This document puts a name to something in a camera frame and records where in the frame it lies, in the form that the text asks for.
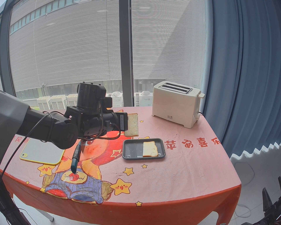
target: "bread slice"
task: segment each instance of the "bread slice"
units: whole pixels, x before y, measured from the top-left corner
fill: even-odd
[[[128,114],[128,130],[124,131],[125,137],[136,137],[139,135],[139,117],[137,113]]]
[[[157,146],[154,141],[145,141],[143,143],[143,157],[156,157],[158,156]]]

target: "white toaster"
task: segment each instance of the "white toaster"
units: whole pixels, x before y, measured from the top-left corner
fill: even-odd
[[[152,115],[192,128],[204,96],[200,89],[162,81],[153,87]]]

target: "curtain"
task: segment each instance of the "curtain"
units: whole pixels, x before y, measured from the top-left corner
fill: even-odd
[[[204,114],[227,154],[281,142],[281,1],[213,0]]]

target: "dark tray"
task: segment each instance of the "dark tray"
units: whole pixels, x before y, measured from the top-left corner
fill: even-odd
[[[158,156],[156,157],[143,157],[143,143],[148,141],[154,141],[157,147]],[[160,159],[166,155],[163,141],[160,138],[149,139],[127,139],[123,142],[124,159]]]

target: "table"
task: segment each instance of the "table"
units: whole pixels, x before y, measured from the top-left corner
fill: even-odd
[[[87,223],[195,225],[216,211],[217,225],[228,224],[241,182],[205,118],[188,129],[151,116],[151,107],[118,110],[138,113],[139,136],[134,138],[161,138],[166,156],[125,160],[123,134],[117,140],[95,140],[81,155],[77,176],[70,172],[75,146],[57,166],[20,160],[21,146],[3,177],[9,192],[36,209]],[[15,135],[1,169],[20,138]]]

